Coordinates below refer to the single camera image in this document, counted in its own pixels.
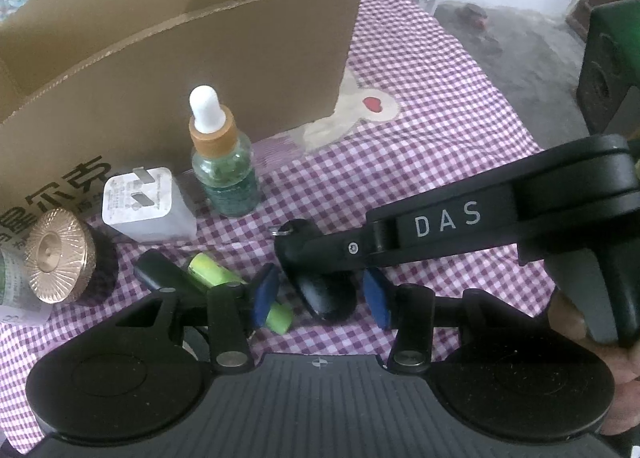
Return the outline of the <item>black oval object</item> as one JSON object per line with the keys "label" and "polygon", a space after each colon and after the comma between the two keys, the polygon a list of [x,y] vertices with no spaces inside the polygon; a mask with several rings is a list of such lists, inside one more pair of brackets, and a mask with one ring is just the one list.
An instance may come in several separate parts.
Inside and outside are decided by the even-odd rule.
{"label": "black oval object", "polygon": [[325,325],[344,322],[357,305],[357,282],[351,272],[288,272],[288,280],[311,316]]}

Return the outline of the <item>green black marker pen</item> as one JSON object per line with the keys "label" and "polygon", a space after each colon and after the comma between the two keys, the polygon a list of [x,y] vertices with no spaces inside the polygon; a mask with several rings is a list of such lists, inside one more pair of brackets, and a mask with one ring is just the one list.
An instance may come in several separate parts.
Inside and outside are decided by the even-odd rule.
{"label": "green black marker pen", "polygon": [[[174,289],[189,298],[205,296],[209,289],[218,285],[232,282],[247,284],[256,275],[246,280],[215,262],[206,253],[198,253],[185,268],[178,267],[162,252],[155,249],[144,252],[137,259],[134,263],[134,274],[150,291]],[[281,304],[277,296],[266,324],[262,327],[268,328],[275,334],[286,334],[292,326],[293,319],[292,311]]]}

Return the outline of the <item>white USB wall charger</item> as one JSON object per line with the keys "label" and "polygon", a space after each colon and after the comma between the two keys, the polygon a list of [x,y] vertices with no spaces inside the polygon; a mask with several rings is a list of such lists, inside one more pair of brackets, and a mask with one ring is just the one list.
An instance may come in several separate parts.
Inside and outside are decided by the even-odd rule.
{"label": "white USB wall charger", "polygon": [[109,178],[103,189],[101,218],[139,244],[193,239],[198,232],[191,201],[171,170],[163,166],[137,168]]}

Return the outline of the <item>green bead dropper bottle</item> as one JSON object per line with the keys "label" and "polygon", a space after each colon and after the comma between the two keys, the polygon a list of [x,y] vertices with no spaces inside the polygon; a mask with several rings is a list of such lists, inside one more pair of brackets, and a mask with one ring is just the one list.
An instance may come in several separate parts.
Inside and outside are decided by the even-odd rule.
{"label": "green bead dropper bottle", "polygon": [[236,126],[231,110],[216,90],[199,85],[189,95],[189,133],[195,177],[213,209],[226,218],[242,218],[260,200],[252,143]]}

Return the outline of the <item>gold lid black jar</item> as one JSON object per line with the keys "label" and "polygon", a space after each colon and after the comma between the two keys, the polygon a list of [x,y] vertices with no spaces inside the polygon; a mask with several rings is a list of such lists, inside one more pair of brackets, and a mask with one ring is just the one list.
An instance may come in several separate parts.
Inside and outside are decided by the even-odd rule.
{"label": "gold lid black jar", "polygon": [[73,212],[56,208],[29,232],[25,272],[32,292],[44,303],[96,306],[115,289],[117,252],[107,236]]}

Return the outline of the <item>white supplement bottle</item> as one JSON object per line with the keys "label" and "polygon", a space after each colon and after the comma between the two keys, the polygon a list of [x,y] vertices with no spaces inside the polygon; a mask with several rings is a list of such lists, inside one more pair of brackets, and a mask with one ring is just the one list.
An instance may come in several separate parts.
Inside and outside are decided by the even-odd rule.
{"label": "white supplement bottle", "polygon": [[12,326],[42,326],[52,306],[37,298],[28,283],[23,258],[8,249],[1,250],[0,322]]}

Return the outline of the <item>purple checkered tablecloth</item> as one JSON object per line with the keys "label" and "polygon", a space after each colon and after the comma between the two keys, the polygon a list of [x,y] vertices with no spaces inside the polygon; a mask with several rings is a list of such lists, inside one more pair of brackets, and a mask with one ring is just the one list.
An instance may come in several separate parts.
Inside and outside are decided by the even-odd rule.
{"label": "purple checkered tablecloth", "polygon": [[[367,210],[540,151],[460,42],[410,0],[361,0],[348,66],[360,85],[393,96],[400,114],[390,122],[360,122],[339,142],[273,164],[260,160],[267,157],[268,140],[254,144],[262,206],[245,218],[223,220],[209,215],[205,204],[201,237],[163,248],[168,258],[182,265],[206,251],[237,273],[253,274],[273,259],[270,227],[288,218],[310,218],[325,232],[335,232],[359,225]],[[146,249],[122,238],[114,245],[119,282],[105,303],[56,307],[40,327],[1,325],[1,431],[22,454],[43,439],[25,395],[32,366],[148,293],[132,270]],[[518,265],[514,246],[409,263],[385,273],[396,284],[426,285],[439,296],[481,288],[532,316],[544,310],[554,288],[541,263]],[[390,352],[393,335],[375,326],[362,301],[347,322],[327,327],[305,312],[287,283],[280,298],[295,312],[294,326],[284,336],[255,332],[250,344],[258,360],[266,353],[386,357]]]}

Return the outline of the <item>brown cardboard box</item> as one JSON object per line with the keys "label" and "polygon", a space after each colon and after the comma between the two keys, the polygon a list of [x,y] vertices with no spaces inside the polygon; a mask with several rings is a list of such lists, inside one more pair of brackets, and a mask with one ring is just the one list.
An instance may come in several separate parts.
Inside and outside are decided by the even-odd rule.
{"label": "brown cardboard box", "polygon": [[252,140],[334,109],[360,0],[29,0],[1,24],[1,237],[190,166],[190,92]]}

